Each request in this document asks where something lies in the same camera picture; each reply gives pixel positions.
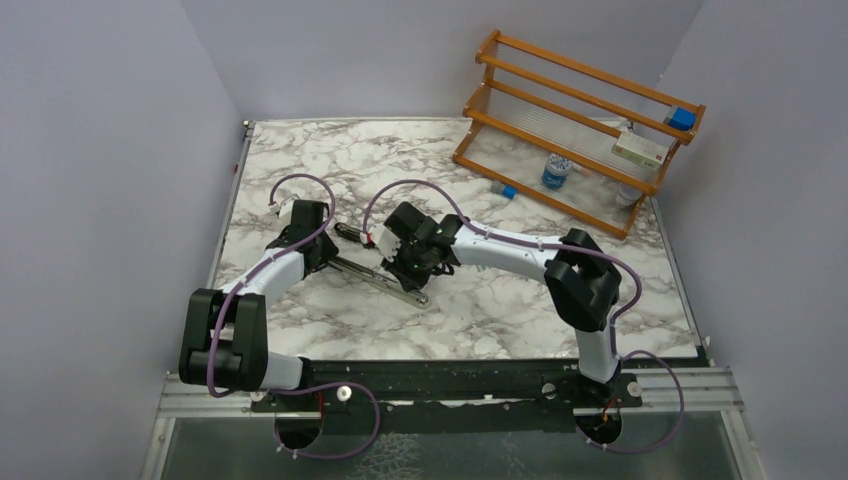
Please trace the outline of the beige black stapler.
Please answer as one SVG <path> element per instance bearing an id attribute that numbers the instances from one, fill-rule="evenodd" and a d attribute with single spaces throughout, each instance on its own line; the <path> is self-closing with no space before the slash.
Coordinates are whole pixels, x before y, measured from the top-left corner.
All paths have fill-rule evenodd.
<path id="1" fill-rule="evenodd" d="M 405 291 L 398 280 L 377 270 L 347 260 L 339 255 L 329 261 L 329 266 L 337 271 L 352 275 L 371 287 L 416 308 L 426 309 L 430 306 L 430 299 L 427 294 L 418 290 Z"/>

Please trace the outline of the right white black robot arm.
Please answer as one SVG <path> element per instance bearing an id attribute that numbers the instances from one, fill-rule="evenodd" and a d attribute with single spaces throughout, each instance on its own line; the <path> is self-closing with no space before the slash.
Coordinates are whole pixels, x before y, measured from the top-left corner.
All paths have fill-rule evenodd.
<path id="1" fill-rule="evenodd" d="M 403 202 L 368 236 L 383 267 L 407 291 L 459 266 L 493 268 L 545 285 L 556 313 L 575 331 L 579 398 L 600 407 L 616 395 L 620 361 L 610 317 L 622 275 L 587 232 L 572 228 L 561 237 L 520 235 L 459 214 L 435 221 Z"/>

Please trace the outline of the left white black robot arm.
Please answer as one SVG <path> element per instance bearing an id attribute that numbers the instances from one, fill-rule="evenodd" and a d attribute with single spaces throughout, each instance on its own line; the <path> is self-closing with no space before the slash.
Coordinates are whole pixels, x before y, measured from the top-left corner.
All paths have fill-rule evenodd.
<path id="1" fill-rule="evenodd" d="M 274 354 L 268 345 L 268 314 L 291 288 L 321 271 L 338 255 L 326 233 L 332 206 L 296 200 L 283 214 L 285 226 L 259 262 L 219 289 L 199 288 L 188 300 L 178 374 L 185 384 L 212 395 L 276 390 L 285 407 L 298 411 L 313 401 L 307 361 Z"/>

